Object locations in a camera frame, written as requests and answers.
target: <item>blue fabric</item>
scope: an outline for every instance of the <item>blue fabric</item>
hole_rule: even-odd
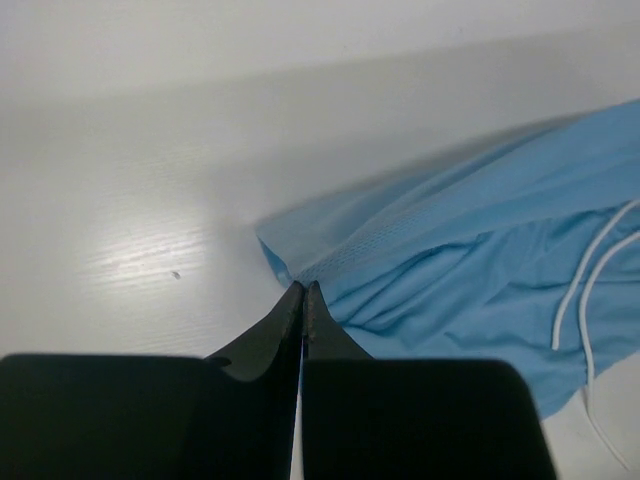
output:
[[[318,280],[333,317],[380,358],[500,358],[541,416],[586,383],[577,322],[600,256],[640,228],[632,210],[606,237],[552,323],[580,258],[640,198],[640,102],[610,108],[459,164],[340,193],[257,228],[283,285]],[[596,372],[640,345],[640,242],[615,255],[588,304]]]

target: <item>wrinkled fabric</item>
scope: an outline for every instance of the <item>wrinkled fabric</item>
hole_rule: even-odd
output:
[[[444,171],[311,202],[257,235],[280,282],[318,280],[332,316],[374,357],[506,360],[546,417],[586,382],[582,286],[607,249],[640,229],[640,209],[596,250],[558,351],[555,311],[593,237],[637,198],[633,102]],[[600,274],[588,328],[596,373],[638,350],[640,242]]]

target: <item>white drawstring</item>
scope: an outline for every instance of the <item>white drawstring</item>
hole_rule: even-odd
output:
[[[558,311],[556,312],[556,316],[553,323],[553,339],[551,342],[551,348],[553,348],[553,350],[558,350],[560,346],[560,327],[562,326],[562,320],[564,319],[564,314],[567,310],[567,306],[569,305],[569,302],[571,301],[571,298],[573,297],[573,295],[575,294],[578,288],[578,284],[582,279],[582,275],[584,275],[584,272],[587,268],[587,264],[589,263],[589,260],[591,259],[593,253],[595,252],[596,248],[598,248],[598,245],[600,245],[604,237],[620,221],[620,219],[629,210],[631,210],[632,208],[635,208],[638,205],[640,205],[640,200],[634,200],[627,203],[623,208],[621,208],[620,211],[616,213],[613,216],[613,218],[611,218],[611,220],[609,220],[609,222],[604,226],[604,228],[600,230],[598,235],[593,239],[593,241],[585,251],[584,255],[582,256],[580,260],[580,264],[578,265],[578,269],[576,270],[573,280],[571,281],[571,284],[569,286],[569,289],[567,290],[567,293],[562,298],[562,301],[560,302],[560,306],[558,307]],[[626,247],[627,245],[631,244],[632,242],[638,239],[640,239],[640,231],[634,232],[628,237],[626,237],[625,239],[616,243],[613,247],[607,250],[607,252],[600,258],[595,268],[591,272],[591,275],[589,275],[589,278],[587,279],[587,283],[585,284],[584,291],[582,292],[582,296],[580,297],[580,304],[578,308],[578,324],[580,327],[580,337],[582,340],[582,348],[584,349],[584,354],[587,360],[587,392],[586,392],[586,399],[585,399],[587,416],[589,417],[589,420],[591,421],[591,424],[593,425],[594,430],[600,437],[600,440],[602,440],[602,442],[607,447],[607,449],[611,452],[611,454],[627,470],[631,469],[629,464],[624,459],[622,453],[620,453],[620,451],[618,451],[615,448],[611,440],[609,440],[609,438],[605,434],[602,427],[600,427],[600,424],[598,423],[595,416],[595,407],[594,407],[595,400],[594,400],[594,388],[593,388],[593,382],[595,380],[595,363],[593,360],[593,350],[591,349],[591,342],[589,341],[589,332],[587,328],[587,302],[589,301],[591,290],[593,289],[593,286],[596,280],[598,279],[600,272],[605,267],[607,262],[611,259],[611,257],[613,257],[617,252],[622,250],[624,247]]]
[[[587,357],[587,394],[585,396],[585,404],[587,408],[587,416],[593,425],[596,433],[602,440],[602,442],[609,449],[611,454],[616,457],[616,459],[622,464],[624,468],[627,470],[631,470],[631,467],[626,462],[622,453],[613,446],[609,437],[604,433],[602,427],[598,423],[595,414],[595,397],[593,395],[593,382],[595,380],[595,363],[593,361],[593,351],[591,350],[591,342],[589,341],[589,332],[587,329],[587,302],[589,301],[589,296],[591,295],[591,290],[593,289],[593,285],[596,283],[598,279],[598,275],[607,264],[607,262],[613,257],[616,253],[622,250],[624,247],[629,245],[630,243],[640,240],[640,232],[635,232],[626,237],[624,240],[616,243],[613,247],[607,250],[602,258],[598,261],[593,272],[589,275],[589,279],[584,287],[584,291],[582,292],[582,296],[580,297],[580,306],[578,308],[578,323],[580,325],[580,336],[582,338],[582,348],[584,349],[585,357]]]
[[[569,302],[571,301],[571,298],[573,297],[573,295],[576,293],[576,290],[578,289],[578,284],[580,283],[580,280],[582,280],[582,275],[584,275],[584,271],[587,268],[587,264],[589,263],[589,260],[591,260],[591,256],[593,255],[593,252],[595,252],[596,248],[598,248],[598,245],[600,245],[604,237],[606,237],[607,234],[611,231],[611,229],[616,226],[616,224],[620,221],[620,219],[624,217],[629,210],[631,210],[634,207],[637,207],[638,205],[640,205],[640,200],[633,200],[627,203],[624,207],[622,207],[620,211],[616,213],[611,220],[609,220],[609,222],[604,226],[604,228],[600,230],[600,233],[598,233],[596,238],[592,240],[591,244],[582,255],[582,258],[580,259],[580,264],[578,265],[578,270],[576,270],[573,280],[571,280],[571,285],[569,285],[569,290],[567,290],[567,293],[565,293],[564,297],[562,298],[562,301],[560,302],[560,307],[558,307],[558,311],[556,312],[556,318],[553,321],[553,337],[551,341],[552,349],[558,350],[558,347],[560,346],[560,327],[562,327],[562,320],[564,319],[564,314],[567,311],[567,307],[569,305]]]

